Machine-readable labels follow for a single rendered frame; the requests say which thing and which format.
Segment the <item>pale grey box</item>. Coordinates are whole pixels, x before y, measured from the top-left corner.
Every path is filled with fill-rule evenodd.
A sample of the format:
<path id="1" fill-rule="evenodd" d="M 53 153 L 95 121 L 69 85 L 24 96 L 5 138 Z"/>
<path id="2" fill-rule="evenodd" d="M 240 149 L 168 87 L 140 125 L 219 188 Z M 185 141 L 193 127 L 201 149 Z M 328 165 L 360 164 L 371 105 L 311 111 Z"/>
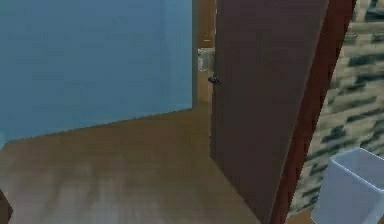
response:
<path id="1" fill-rule="evenodd" d="M 208 72 L 214 69 L 214 48 L 199 48 L 198 49 L 198 69 L 201 72 Z"/>

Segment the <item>dark brown room door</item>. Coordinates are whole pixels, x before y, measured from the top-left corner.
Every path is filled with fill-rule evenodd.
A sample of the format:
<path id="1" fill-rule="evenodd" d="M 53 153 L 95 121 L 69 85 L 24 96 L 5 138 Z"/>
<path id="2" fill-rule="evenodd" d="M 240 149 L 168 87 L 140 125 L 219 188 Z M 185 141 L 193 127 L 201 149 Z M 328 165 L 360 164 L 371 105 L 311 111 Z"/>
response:
<path id="1" fill-rule="evenodd" d="M 268 224 L 329 0 L 217 0 L 211 156 Z"/>

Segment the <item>pale blue waste bin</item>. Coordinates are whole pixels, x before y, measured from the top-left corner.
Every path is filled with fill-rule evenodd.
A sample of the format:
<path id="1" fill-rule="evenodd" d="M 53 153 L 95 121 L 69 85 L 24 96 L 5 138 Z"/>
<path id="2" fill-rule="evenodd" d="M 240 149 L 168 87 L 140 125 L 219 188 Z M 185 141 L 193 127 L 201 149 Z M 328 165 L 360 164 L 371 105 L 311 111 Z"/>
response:
<path id="1" fill-rule="evenodd" d="M 384 216 L 384 158 L 355 147 L 329 160 L 317 202 L 315 224 L 378 224 Z"/>

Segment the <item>dark brown furniture corner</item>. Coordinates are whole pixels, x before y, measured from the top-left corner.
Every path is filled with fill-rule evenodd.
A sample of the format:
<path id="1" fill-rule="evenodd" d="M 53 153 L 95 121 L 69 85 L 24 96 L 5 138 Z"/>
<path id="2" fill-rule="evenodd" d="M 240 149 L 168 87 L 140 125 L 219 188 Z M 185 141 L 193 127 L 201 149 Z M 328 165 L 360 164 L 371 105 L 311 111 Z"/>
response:
<path id="1" fill-rule="evenodd" d="M 13 209 L 9 204 L 4 193 L 0 190 L 0 224 L 8 224 L 11 219 Z"/>

